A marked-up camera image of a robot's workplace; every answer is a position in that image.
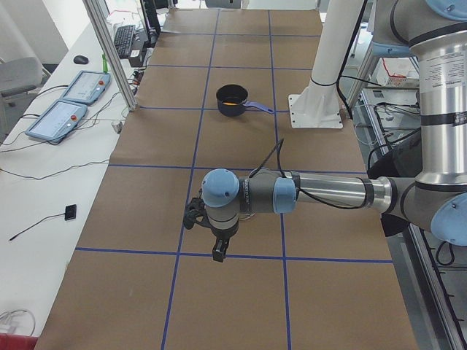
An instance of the blue-framed device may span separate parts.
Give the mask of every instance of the blue-framed device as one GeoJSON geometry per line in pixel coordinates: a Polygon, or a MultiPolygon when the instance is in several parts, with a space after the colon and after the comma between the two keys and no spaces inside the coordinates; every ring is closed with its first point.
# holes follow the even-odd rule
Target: blue-framed device
{"type": "Polygon", "coordinates": [[[26,130],[26,135],[58,144],[86,115],[88,107],[72,101],[57,100],[26,130]]]}
{"type": "Polygon", "coordinates": [[[80,71],[67,87],[61,99],[89,106],[99,99],[109,83],[109,73],[80,71]]]}

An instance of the blue handle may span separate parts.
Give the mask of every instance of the blue handle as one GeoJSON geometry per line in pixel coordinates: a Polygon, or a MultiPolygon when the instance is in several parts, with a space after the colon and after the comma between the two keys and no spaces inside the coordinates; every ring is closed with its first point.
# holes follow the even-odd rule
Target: blue handle
{"type": "Polygon", "coordinates": [[[266,113],[269,113],[269,114],[273,114],[274,113],[274,110],[273,109],[270,109],[269,107],[266,107],[264,106],[263,104],[259,104],[258,102],[251,102],[251,101],[247,101],[243,104],[245,107],[255,107],[255,108],[258,108],[260,109],[261,111],[263,112],[266,112],[266,113]]]}

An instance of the black mouse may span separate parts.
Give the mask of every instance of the black mouse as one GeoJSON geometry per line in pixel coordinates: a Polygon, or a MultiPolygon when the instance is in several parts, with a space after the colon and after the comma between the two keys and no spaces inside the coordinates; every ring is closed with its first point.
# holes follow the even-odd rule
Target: black mouse
{"type": "Polygon", "coordinates": [[[83,55],[78,55],[73,58],[73,62],[76,64],[88,64],[89,58],[83,55]]]}

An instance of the keyboard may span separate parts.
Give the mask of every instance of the keyboard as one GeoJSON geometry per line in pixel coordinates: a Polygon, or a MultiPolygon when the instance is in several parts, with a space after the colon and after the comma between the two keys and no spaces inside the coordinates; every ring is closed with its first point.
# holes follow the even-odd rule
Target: keyboard
{"type": "Polygon", "coordinates": [[[131,43],[133,42],[133,35],[135,26],[121,26],[117,28],[117,33],[114,37],[115,49],[117,49],[118,57],[128,58],[131,53],[131,43]]]}

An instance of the white table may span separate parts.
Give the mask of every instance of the white table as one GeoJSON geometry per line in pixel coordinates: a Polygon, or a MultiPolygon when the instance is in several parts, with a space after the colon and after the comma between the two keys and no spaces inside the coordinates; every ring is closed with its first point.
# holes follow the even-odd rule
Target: white table
{"type": "MultiPolygon", "coordinates": [[[[89,25],[43,90],[69,84],[82,69],[101,71],[101,55],[102,50],[89,25]],[[76,55],[88,57],[89,64],[74,64],[73,57],[76,55]]],[[[123,60],[122,65],[129,77],[134,69],[127,60],[123,60]]],[[[117,91],[117,83],[112,80],[99,101],[88,109],[86,117],[98,111],[117,91]]],[[[62,92],[63,88],[41,95],[33,101],[26,113],[41,114],[62,92]]],[[[121,113],[125,106],[119,94],[110,107],[99,115],[97,124],[92,128],[75,131],[59,145],[46,143],[0,153],[0,168],[17,174],[44,176],[69,166],[106,160],[118,140],[112,121],[123,119],[121,113]]],[[[20,120],[5,143],[10,143],[33,121],[30,118],[20,120]]],[[[35,143],[38,141],[22,133],[14,144],[1,146],[0,151],[35,143]]],[[[0,313],[18,308],[30,310],[36,317],[34,336],[42,332],[106,169],[107,164],[91,165],[42,181],[21,179],[0,171],[0,313]],[[40,219],[63,213],[69,204],[77,204],[76,219],[68,222],[63,217],[46,220],[14,241],[8,241],[14,234],[40,219]]],[[[19,322],[15,334],[31,333],[32,321],[29,316],[24,315],[15,320],[19,322]]]]}

